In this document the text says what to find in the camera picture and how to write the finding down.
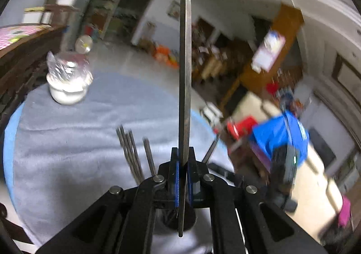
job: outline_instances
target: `round table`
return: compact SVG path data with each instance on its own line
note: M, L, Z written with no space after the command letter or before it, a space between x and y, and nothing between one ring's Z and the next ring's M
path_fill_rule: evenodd
M116 134L131 129L141 166L150 177L143 137L154 163L169 161L178 146L178 99L157 86L115 73L97 73L83 101L56 103L48 86L28 94L5 131L4 171L23 227L42 245L102 196L111 186L135 187ZM191 112L190 146L202 160L214 133ZM233 170L220 141L212 162ZM197 222L183 238L156 222L153 253L204 253L212 246L208 209L197 210Z

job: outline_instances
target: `clear plastic wrap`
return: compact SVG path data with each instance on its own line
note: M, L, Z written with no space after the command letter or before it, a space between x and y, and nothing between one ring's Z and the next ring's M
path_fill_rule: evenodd
M91 68L85 55L76 52L48 52L46 63L49 70L48 82L67 92L87 88L93 81Z

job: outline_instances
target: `blue plastic bag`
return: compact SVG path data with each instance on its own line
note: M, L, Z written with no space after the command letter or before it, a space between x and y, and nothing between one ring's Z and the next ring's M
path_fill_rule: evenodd
M288 119L292 139L288 136L285 117ZM265 123L255 126L252 130L250 140L255 141L270 160L272 159L273 150L287 143L293 145L300 151L298 166L307 158L308 132L297 118L288 111L277 118L270 119Z

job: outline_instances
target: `silver bolt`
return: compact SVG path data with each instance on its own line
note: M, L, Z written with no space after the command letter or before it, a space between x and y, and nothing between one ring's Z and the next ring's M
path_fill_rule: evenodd
M164 181L164 177L162 175L155 175L153 177L153 181L156 182L156 183L161 183Z
M212 181L214 181L214 176L212 174L205 174L203 176L203 179L207 182L212 182Z
M257 192L257 187L256 186L253 186L253 185L248 185L246 187L246 191L249 193L249 194L255 194Z
M122 192L122 188L119 187L119 186L111 186L111 188L109 189L109 192L111 194L115 194L115 195L118 195L120 192Z

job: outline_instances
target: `tile floor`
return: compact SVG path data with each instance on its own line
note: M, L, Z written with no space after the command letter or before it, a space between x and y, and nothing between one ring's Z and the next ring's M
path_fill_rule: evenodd
M102 41L96 43L89 53L89 61L94 71L112 71L122 75L139 78L167 90L175 97L179 93L179 71L165 64L161 64L154 60L147 53L137 50L134 47L104 43ZM192 89L191 108L199 111L205 105L205 101L201 96ZM2 162L0 173L0 202L3 203L8 210L8 220L15 224L21 225L21 221L17 216L15 209L11 203L10 196L5 184L3 175ZM16 242L21 250L29 253L35 253L36 246Z

